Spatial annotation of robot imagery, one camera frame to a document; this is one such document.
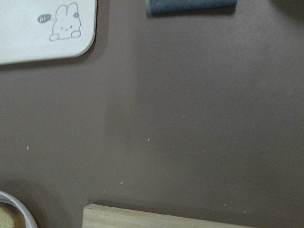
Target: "bunny ear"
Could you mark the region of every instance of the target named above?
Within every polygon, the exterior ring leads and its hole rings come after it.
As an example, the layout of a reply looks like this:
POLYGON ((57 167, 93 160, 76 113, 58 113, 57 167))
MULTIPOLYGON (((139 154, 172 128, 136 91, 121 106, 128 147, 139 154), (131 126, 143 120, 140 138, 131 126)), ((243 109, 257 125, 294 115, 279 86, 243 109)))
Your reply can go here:
POLYGON ((56 20, 61 19, 67 15, 67 6, 62 5, 56 11, 56 20))
POLYGON ((69 4, 69 6, 67 7, 67 15, 69 17, 72 17, 77 12, 78 12, 78 5, 76 3, 69 4))

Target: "wood grain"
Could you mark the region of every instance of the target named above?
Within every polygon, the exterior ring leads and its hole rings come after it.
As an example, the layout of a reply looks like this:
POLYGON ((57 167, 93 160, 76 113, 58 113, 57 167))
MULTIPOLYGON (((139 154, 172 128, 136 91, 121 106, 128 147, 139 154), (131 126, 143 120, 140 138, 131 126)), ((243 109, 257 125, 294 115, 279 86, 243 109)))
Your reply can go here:
POLYGON ((82 228, 245 228, 198 219, 88 205, 82 228))

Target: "speech bubble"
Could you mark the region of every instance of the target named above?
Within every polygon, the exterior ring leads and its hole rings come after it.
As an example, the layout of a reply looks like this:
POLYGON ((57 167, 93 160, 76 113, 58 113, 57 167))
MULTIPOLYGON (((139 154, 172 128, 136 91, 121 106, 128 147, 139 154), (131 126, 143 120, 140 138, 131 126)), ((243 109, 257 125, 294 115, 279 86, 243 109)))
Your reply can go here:
POLYGON ((40 17, 38 17, 37 21, 42 24, 42 23, 46 23, 49 20, 51 20, 51 18, 52 18, 52 15, 50 15, 50 14, 43 14, 40 17))

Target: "folded cloth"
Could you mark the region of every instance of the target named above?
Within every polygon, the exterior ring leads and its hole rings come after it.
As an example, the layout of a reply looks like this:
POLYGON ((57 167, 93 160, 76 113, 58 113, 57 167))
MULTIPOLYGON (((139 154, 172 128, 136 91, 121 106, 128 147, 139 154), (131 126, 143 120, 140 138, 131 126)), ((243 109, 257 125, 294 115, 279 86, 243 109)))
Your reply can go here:
POLYGON ((146 0, 148 13, 162 14, 234 6, 238 0, 146 0))

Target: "bunny face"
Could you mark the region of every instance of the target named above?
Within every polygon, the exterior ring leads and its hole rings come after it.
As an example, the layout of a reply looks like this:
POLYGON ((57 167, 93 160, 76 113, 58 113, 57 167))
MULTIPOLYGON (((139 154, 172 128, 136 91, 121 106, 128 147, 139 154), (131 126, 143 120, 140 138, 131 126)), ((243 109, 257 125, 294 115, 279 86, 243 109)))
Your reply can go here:
POLYGON ((78 5, 76 3, 71 3, 68 6, 62 5, 57 9, 53 34, 49 39, 55 41, 57 39, 77 38, 81 35, 80 26, 78 5))

